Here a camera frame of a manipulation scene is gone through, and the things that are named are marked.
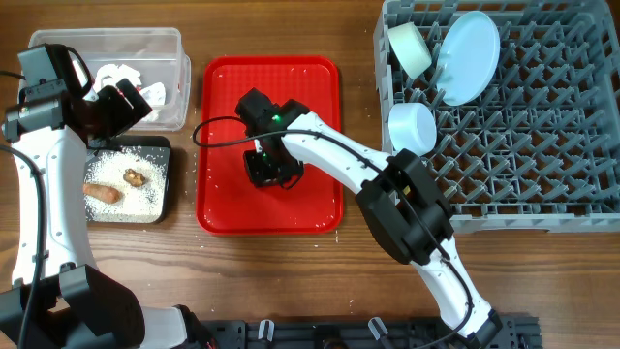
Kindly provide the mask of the brown mushroom piece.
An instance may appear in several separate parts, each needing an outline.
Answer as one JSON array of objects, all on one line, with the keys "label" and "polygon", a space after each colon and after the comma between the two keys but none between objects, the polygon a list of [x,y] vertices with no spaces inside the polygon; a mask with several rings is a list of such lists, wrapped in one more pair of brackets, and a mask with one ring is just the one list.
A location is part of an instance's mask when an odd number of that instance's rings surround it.
[{"label": "brown mushroom piece", "polygon": [[132,187],[142,187],[146,183],[144,175],[133,169],[127,169],[123,175],[123,179]]}]

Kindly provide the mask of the orange carrot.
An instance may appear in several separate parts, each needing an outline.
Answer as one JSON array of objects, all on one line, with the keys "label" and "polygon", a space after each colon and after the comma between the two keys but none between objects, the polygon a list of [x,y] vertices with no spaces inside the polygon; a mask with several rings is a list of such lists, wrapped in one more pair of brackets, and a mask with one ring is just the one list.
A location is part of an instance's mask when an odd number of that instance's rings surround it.
[{"label": "orange carrot", "polygon": [[122,199],[122,193],[113,187],[101,184],[84,183],[82,191],[85,195],[93,197],[106,204],[115,204]]}]

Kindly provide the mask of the light blue bowl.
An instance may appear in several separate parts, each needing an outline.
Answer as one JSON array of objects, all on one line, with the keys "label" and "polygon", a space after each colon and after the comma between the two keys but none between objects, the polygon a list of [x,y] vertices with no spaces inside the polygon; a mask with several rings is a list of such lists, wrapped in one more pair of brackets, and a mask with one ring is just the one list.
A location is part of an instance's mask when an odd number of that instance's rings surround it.
[{"label": "light blue bowl", "polygon": [[395,104],[389,112],[387,126],[396,152],[407,149],[417,156],[423,156],[436,145],[435,117],[422,103]]}]

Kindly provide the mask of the green bowl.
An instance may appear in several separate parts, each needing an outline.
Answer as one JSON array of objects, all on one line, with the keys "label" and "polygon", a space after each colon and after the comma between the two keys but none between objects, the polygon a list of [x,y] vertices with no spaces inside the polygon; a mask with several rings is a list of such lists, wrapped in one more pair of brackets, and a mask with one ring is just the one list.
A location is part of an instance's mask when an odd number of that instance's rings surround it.
[{"label": "green bowl", "polygon": [[393,53],[411,79],[417,79],[431,66],[431,53],[412,22],[390,28],[387,37]]}]

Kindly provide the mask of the light blue plate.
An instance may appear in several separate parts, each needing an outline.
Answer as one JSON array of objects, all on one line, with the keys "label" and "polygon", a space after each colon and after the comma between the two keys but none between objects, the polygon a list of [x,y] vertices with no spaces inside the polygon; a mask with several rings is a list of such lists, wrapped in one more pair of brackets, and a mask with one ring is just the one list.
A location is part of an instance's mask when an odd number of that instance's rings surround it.
[{"label": "light blue plate", "polygon": [[499,31],[481,11],[461,16],[443,40],[437,67],[441,74],[436,87],[444,91],[449,106],[469,103],[489,85],[499,62]]}]

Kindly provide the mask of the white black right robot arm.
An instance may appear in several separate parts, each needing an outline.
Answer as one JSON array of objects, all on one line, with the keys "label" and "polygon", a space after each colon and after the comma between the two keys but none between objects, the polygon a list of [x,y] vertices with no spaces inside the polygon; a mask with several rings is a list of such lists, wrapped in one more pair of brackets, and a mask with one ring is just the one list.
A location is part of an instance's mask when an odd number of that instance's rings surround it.
[{"label": "white black right robot arm", "polygon": [[278,105],[253,88],[235,112],[256,143],[244,154],[257,187],[290,189],[311,165],[356,196],[374,240],[395,261],[419,273],[451,336],[484,348],[502,328],[497,312],[476,290],[456,249],[448,200],[419,156],[391,155],[335,131],[296,100]]}]

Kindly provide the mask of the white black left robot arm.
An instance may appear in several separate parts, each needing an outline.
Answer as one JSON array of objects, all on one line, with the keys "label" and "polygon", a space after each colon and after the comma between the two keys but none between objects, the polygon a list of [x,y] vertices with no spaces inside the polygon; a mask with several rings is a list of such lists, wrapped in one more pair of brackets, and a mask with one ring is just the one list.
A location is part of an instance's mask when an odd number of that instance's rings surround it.
[{"label": "white black left robot arm", "polygon": [[6,110],[3,150],[18,170],[20,233],[1,330],[20,348],[178,348],[189,341],[179,307],[140,305],[101,273],[86,227],[83,176],[92,143],[149,114],[126,79],[88,99],[92,78],[70,47],[20,53],[25,86]]}]

